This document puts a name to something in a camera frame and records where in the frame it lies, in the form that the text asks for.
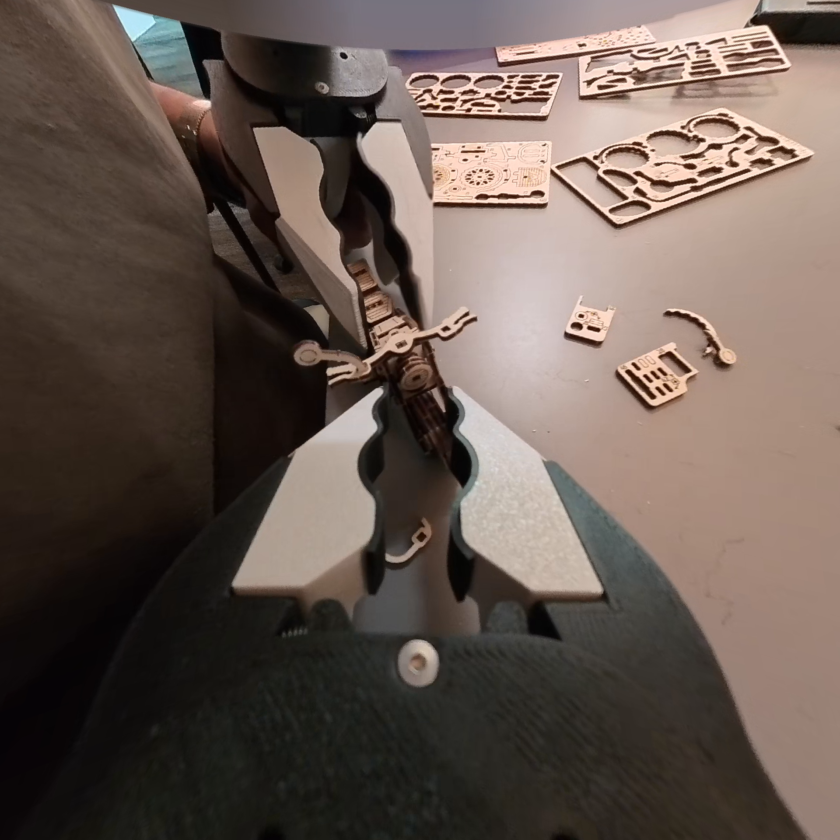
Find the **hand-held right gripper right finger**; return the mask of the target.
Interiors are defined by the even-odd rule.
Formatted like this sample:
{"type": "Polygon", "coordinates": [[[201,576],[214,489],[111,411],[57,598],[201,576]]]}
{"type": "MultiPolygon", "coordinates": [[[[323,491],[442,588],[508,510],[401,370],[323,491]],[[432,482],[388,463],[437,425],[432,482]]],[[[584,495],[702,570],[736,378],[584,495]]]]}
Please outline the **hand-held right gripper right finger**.
{"type": "Polygon", "coordinates": [[[448,526],[447,573],[479,627],[503,603],[596,603],[605,588],[550,465],[459,387],[447,393],[449,468],[458,482],[448,526]]]}

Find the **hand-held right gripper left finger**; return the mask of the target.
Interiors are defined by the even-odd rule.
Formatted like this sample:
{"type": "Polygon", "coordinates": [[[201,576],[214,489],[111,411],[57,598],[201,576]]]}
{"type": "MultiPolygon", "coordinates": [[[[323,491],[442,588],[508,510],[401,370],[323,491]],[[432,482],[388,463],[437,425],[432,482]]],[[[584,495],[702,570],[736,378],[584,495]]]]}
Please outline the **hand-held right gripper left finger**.
{"type": "Polygon", "coordinates": [[[389,390],[375,388],[290,458],[232,581],[233,593],[296,602],[358,604],[385,576],[385,467],[389,390]]]}

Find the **small wooden hook piece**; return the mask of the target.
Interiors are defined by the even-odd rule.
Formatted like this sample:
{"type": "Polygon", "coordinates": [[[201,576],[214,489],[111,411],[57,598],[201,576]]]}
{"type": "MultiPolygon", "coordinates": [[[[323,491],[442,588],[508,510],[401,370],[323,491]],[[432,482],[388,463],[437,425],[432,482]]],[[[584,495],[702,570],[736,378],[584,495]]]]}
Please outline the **small wooden hook piece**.
{"type": "Polygon", "coordinates": [[[433,528],[426,518],[422,518],[417,530],[411,537],[406,551],[399,554],[387,553],[385,561],[388,566],[397,567],[409,564],[428,544],[433,536],[433,528]]]}

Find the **wooden motorcycle model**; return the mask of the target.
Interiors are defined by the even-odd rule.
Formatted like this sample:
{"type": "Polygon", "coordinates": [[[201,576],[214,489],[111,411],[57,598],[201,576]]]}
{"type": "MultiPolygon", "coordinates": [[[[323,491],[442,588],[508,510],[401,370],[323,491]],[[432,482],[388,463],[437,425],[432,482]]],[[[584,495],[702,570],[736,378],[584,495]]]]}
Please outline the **wooden motorcycle model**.
{"type": "Polygon", "coordinates": [[[433,340],[458,337],[477,315],[459,308],[438,325],[420,329],[417,322],[380,287],[365,259],[348,266],[361,294],[364,324],[373,353],[365,359],[345,350],[300,342],[294,361],[311,367],[325,363],[328,384],[385,382],[394,392],[410,430],[424,453],[446,464],[452,457],[453,435],[447,415],[445,381],[436,362],[433,340]]]}

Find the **person's left forearm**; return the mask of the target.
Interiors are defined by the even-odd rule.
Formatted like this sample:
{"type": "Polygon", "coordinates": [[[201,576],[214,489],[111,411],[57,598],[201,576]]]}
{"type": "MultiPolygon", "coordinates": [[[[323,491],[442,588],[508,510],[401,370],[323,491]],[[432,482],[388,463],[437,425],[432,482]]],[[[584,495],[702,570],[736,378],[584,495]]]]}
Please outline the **person's left forearm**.
{"type": "Polygon", "coordinates": [[[194,110],[193,101],[203,98],[195,98],[182,91],[164,86],[152,80],[150,81],[150,89],[155,100],[161,106],[161,110],[187,161],[195,171],[194,129],[196,111],[194,110]]]}

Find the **grey desk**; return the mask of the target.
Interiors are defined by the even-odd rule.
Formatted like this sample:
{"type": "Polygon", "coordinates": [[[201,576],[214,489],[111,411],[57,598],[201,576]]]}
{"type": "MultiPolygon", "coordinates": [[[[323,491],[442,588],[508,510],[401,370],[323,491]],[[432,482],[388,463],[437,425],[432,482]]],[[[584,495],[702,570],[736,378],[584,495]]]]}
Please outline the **grey desk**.
{"type": "Polygon", "coordinates": [[[714,647],[753,746],[810,838],[838,838],[838,47],[791,68],[581,101],[547,121],[430,119],[432,141],[550,140],[564,161],[725,107],[814,151],[614,228],[563,184],[545,208],[435,211],[447,383],[559,463],[645,546],[714,647]],[[578,297],[616,307],[566,339],[578,297]],[[667,343],[688,393],[649,408],[616,368],[667,343]]]}

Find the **person's left hand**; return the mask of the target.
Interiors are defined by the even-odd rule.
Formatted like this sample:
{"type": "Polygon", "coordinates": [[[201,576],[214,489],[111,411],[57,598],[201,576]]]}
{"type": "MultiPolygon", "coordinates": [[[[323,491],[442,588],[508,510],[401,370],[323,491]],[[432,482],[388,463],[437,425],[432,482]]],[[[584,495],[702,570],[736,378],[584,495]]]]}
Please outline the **person's left hand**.
{"type": "Polygon", "coordinates": [[[207,214],[215,209],[215,200],[231,201],[235,184],[231,181],[224,149],[217,134],[211,102],[195,99],[196,111],[194,144],[196,162],[194,169],[202,187],[207,214]]]}

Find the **uncut engraved wooden sheet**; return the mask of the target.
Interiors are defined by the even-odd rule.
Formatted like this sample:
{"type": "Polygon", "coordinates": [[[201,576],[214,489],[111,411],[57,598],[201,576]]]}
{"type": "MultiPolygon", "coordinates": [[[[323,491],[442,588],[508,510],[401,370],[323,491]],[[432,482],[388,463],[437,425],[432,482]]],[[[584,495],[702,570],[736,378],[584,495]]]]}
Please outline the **uncut engraved wooden sheet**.
{"type": "Polygon", "coordinates": [[[552,143],[433,143],[437,206],[546,207],[552,143]]]}

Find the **wooden sheet with three holes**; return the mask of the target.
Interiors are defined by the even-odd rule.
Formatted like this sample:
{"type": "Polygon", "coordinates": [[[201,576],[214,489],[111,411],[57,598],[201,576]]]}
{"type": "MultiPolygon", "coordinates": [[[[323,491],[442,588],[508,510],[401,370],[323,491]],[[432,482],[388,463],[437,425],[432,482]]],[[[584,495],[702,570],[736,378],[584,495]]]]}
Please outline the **wooden sheet with three holes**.
{"type": "Polygon", "coordinates": [[[406,89],[425,117],[545,120],[561,81],[559,72],[427,70],[406,89]]]}

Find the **slotted wooden panel piece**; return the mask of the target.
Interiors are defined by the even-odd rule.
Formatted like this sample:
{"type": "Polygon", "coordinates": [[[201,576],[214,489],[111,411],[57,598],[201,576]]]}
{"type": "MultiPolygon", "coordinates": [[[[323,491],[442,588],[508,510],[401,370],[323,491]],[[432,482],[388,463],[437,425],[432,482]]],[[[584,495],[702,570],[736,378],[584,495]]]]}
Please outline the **slotted wooden panel piece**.
{"type": "Polygon", "coordinates": [[[673,342],[616,368],[616,377],[649,408],[659,408],[687,394],[688,382],[697,374],[697,368],[688,363],[673,342]]]}

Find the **wooden sheet with slot cutouts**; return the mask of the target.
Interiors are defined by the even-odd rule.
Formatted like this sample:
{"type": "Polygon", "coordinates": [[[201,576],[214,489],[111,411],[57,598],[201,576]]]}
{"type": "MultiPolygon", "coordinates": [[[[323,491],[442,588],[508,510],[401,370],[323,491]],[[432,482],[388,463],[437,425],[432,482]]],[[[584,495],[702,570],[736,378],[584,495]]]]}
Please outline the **wooden sheet with slot cutouts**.
{"type": "Polygon", "coordinates": [[[766,25],[676,38],[579,60],[582,100],[695,83],[779,74],[791,68],[766,25]]]}

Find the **small square wooden piece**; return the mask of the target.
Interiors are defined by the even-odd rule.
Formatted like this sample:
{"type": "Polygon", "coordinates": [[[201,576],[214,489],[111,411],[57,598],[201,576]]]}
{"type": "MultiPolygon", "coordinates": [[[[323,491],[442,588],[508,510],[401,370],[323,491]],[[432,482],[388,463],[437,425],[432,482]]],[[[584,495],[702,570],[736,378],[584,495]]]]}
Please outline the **small square wooden piece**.
{"type": "Polygon", "coordinates": [[[606,340],[615,314],[615,306],[609,305],[605,309],[593,308],[585,305],[584,297],[580,295],[565,324],[563,336],[567,340],[600,347],[606,340]]]}

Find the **wooden sheet with fine cutouts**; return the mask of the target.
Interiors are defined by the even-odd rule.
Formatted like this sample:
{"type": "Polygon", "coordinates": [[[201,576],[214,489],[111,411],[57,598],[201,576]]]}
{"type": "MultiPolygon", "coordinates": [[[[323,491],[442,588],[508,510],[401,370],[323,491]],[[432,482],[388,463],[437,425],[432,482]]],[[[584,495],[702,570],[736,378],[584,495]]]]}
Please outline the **wooden sheet with fine cutouts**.
{"type": "Polygon", "coordinates": [[[542,60],[606,55],[629,47],[652,45],[655,41],[656,38],[650,30],[644,25],[639,25],[577,38],[498,46],[495,53],[499,67],[513,67],[542,60]]]}

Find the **person's brown sweater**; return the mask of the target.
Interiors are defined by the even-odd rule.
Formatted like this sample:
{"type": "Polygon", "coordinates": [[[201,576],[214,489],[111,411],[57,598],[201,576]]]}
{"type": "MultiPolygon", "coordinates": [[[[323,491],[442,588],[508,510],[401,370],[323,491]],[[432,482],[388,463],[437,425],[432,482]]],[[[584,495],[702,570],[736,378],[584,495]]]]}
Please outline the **person's brown sweater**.
{"type": "Polygon", "coordinates": [[[184,548],[320,429],[315,323],[214,252],[112,7],[1,3],[2,807],[184,548]]]}

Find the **long black box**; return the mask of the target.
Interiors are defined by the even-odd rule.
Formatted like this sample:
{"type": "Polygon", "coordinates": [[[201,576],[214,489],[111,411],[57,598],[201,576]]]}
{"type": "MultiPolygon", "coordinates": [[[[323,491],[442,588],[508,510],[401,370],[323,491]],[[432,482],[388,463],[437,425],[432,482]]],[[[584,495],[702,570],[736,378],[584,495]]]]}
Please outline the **long black box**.
{"type": "Polygon", "coordinates": [[[760,1],[751,26],[768,26],[784,44],[837,46],[839,1],[760,1]]]}

